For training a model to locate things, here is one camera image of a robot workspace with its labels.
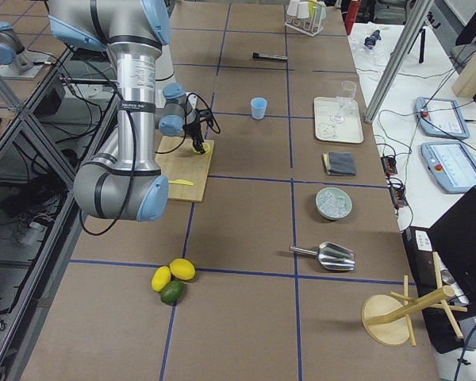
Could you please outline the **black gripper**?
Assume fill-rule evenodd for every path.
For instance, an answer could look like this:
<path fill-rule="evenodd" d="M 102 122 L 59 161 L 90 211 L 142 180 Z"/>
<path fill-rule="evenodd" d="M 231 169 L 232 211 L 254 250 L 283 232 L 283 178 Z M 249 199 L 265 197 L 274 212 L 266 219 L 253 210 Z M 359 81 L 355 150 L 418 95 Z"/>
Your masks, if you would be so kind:
<path fill-rule="evenodd" d="M 187 123 L 185 124 L 185 132 L 191 137 L 193 141 L 192 149 L 196 154 L 205 154 L 205 142 L 201 127 L 202 122 L 205 122 L 209 127 L 213 127 L 213 115 L 210 109 L 191 110 L 188 114 Z"/>

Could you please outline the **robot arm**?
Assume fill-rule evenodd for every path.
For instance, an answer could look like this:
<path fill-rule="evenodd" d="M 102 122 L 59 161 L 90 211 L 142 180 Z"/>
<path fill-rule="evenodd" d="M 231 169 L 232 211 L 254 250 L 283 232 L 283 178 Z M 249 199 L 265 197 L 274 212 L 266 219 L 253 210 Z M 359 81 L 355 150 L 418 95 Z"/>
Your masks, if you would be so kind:
<path fill-rule="evenodd" d="M 75 200 L 83 213 L 105 219 L 154 221 L 167 204 L 169 184 L 155 161 L 155 132 L 182 134 L 205 153 L 201 122 L 174 74 L 171 24 L 163 1 L 51 1 L 52 34 L 76 48 L 106 52 L 114 66 L 117 127 L 78 170 Z"/>
<path fill-rule="evenodd" d="M 31 52 L 23 45 L 13 26 L 0 21 L 0 76 L 33 79 L 37 72 Z"/>

